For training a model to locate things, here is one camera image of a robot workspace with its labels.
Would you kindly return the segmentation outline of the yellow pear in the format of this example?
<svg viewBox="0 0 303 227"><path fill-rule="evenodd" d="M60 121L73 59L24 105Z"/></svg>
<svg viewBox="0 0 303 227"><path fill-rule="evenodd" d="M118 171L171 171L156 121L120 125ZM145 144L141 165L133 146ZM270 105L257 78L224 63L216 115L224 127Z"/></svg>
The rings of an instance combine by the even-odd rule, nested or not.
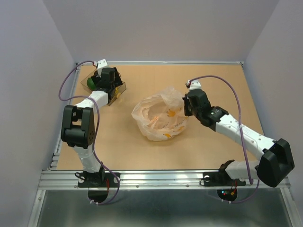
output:
<svg viewBox="0 0 303 227"><path fill-rule="evenodd" d="M119 92L119 90L115 91L115 98L119 98L121 96L121 93Z"/></svg>

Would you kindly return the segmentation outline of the green avocado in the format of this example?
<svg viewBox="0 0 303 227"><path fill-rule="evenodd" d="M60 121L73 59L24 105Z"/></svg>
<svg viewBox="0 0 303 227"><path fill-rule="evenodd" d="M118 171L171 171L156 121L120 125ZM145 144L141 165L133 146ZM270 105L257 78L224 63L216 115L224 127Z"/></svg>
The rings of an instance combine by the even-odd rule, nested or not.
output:
<svg viewBox="0 0 303 227"><path fill-rule="evenodd" d="M93 81L93 79L91 77L87 79L87 87L92 91L94 91L96 89L95 82Z"/></svg>

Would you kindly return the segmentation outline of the translucent plastic bag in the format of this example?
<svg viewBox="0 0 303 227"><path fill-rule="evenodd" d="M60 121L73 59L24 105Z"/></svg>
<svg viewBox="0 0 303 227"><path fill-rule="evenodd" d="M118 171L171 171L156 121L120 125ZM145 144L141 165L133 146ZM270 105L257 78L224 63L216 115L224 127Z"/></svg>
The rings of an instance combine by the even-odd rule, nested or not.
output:
<svg viewBox="0 0 303 227"><path fill-rule="evenodd" d="M181 92L167 87L144 98L131 113L143 136L151 141L165 141L182 133L187 127Z"/></svg>

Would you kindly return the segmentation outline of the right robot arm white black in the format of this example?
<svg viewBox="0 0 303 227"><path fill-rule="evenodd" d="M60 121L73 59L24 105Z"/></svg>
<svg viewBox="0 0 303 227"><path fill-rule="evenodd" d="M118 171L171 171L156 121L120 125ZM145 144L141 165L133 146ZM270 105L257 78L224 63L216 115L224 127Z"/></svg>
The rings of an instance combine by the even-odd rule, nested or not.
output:
<svg viewBox="0 0 303 227"><path fill-rule="evenodd" d="M257 179L270 187L277 187L294 169L291 147L285 139L274 140L265 137L238 121L226 110L211 106L206 92L200 88L191 89L183 97L186 116L196 117L200 123L220 133L239 145L244 145L256 161L239 162L229 160L218 170L222 184L238 179Z"/></svg>

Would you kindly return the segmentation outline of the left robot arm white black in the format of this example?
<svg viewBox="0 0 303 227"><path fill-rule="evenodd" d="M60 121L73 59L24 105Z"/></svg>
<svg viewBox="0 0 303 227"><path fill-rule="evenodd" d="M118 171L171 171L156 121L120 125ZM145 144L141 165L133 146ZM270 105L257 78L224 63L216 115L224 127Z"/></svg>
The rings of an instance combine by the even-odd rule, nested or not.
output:
<svg viewBox="0 0 303 227"><path fill-rule="evenodd" d="M94 114L111 105L124 86L116 67L105 67L93 72L87 79L91 94L76 105L63 110L61 140L77 153L83 171L76 173L79 187L99 187L105 182L105 170L95 157L94 143L97 135Z"/></svg>

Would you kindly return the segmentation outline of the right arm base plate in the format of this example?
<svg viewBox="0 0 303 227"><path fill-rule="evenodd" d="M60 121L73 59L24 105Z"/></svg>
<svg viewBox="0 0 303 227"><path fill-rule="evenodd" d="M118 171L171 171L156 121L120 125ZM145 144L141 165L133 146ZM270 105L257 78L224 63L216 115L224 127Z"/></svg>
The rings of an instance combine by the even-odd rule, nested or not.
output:
<svg viewBox="0 0 303 227"><path fill-rule="evenodd" d="M223 172L207 172L199 182L205 187L220 187L218 197L223 201L234 202L238 196L238 186L246 186L245 181L233 180Z"/></svg>

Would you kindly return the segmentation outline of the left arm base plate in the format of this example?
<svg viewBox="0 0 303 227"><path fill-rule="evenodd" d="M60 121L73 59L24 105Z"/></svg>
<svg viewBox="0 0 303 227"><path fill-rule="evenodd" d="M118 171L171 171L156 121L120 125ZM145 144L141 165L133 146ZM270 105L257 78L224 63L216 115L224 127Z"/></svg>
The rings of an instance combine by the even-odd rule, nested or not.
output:
<svg viewBox="0 0 303 227"><path fill-rule="evenodd" d="M117 179L107 172L101 173L88 173L76 172L75 177L78 179L78 188L112 188L117 187Z"/></svg>

